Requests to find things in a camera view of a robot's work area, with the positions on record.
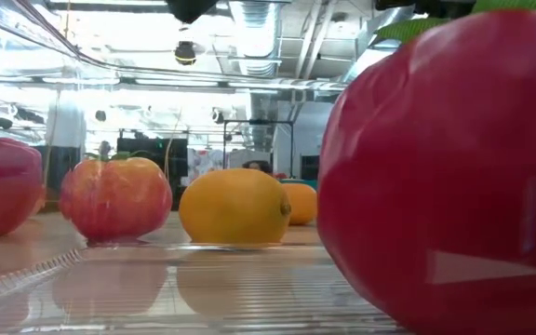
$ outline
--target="person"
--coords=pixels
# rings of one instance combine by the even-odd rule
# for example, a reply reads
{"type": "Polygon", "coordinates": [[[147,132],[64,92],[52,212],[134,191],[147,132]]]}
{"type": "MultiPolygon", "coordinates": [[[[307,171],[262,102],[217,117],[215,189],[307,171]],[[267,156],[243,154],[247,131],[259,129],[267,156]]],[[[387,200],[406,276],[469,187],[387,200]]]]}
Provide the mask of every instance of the person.
{"type": "Polygon", "coordinates": [[[253,160],[243,164],[243,168],[253,168],[272,175],[272,166],[267,161],[253,160]]]}

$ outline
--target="ceiling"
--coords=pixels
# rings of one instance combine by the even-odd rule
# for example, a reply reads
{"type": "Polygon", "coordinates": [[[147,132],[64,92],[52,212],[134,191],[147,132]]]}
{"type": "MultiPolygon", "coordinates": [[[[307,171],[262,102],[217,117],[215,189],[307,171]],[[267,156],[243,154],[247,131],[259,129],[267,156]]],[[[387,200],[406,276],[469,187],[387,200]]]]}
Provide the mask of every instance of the ceiling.
{"type": "MultiPolygon", "coordinates": [[[[16,120],[6,136],[44,142],[51,110],[65,108],[52,102],[71,95],[85,115],[87,147],[113,143],[119,128],[159,137],[189,130],[195,135],[190,142],[217,146],[222,125],[212,120],[214,112],[282,120],[292,117],[283,113],[282,101],[333,101],[344,88],[337,77],[363,51],[362,29],[379,15],[371,0],[220,1],[184,25],[164,4],[0,0],[0,116],[16,120]],[[193,43],[193,65],[176,60],[183,41],[193,43]],[[105,122],[94,117],[97,111],[107,114],[105,122]]],[[[297,119],[314,126],[312,117],[297,119]]],[[[274,132],[237,123],[228,130],[233,147],[262,137],[270,143],[274,132]]]]}

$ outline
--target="glass surface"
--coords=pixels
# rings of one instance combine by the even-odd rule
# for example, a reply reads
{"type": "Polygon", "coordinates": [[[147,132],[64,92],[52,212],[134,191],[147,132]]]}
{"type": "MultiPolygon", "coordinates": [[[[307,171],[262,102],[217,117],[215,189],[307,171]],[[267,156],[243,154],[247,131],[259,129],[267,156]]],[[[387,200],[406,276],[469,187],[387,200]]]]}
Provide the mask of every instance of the glass surface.
{"type": "Polygon", "coordinates": [[[0,275],[0,333],[403,334],[317,246],[106,245],[0,275]]]}

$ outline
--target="wall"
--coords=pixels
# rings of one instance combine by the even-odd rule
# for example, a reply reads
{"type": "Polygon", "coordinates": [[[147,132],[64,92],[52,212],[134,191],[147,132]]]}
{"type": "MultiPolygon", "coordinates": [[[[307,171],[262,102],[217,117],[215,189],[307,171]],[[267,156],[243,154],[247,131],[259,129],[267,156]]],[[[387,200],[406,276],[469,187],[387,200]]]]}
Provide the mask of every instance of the wall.
{"type": "MultiPolygon", "coordinates": [[[[301,156],[319,154],[332,103],[304,103],[294,126],[293,176],[301,175],[301,156]]],[[[275,172],[288,174],[290,164],[288,126],[280,125],[275,132],[275,172]]]]}

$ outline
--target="red bell pepper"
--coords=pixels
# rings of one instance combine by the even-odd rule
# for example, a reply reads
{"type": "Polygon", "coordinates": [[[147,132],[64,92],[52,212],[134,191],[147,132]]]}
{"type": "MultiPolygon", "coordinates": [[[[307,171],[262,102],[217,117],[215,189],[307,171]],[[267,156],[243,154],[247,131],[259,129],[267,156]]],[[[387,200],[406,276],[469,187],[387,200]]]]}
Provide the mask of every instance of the red bell pepper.
{"type": "MultiPolygon", "coordinates": [[[[0,128],[12,122],[0,118],[0,128]]],[[[18,228],[31,214],[42,189],[41,154],[25,143],[0,138],[0,235],[18,228]]]]}
{"type": "Polygon", "coordinates": [[[536,334],[536,12],[455,20],[368,68],[319,172],[319,234],[367,300],[417,334],[536,334]]]}

